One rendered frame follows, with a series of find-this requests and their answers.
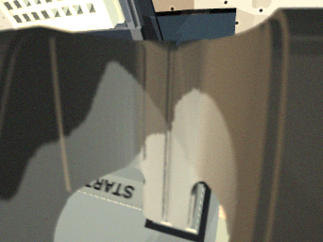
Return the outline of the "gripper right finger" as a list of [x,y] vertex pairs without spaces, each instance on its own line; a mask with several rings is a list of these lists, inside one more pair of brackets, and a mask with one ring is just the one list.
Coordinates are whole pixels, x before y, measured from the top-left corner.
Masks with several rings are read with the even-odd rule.
[[323,242],[323,7],[175,46],[167,221],[192,226],[199,182],[229,242]]

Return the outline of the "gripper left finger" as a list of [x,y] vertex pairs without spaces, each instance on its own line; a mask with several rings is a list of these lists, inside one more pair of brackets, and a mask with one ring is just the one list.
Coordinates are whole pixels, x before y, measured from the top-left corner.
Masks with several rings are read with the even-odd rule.
[[128,167],[145,217],[166,220],[175,46],[0,30],[0,242],[54,242],[68,198]]

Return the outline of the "beige well plate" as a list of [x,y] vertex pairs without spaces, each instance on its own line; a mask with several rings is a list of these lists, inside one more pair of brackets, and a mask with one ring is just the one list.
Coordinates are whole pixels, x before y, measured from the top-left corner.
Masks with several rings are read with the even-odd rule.
[[0,9],[14,27],[80,31],[114,28],[126,20],[119,0],[0,0]]

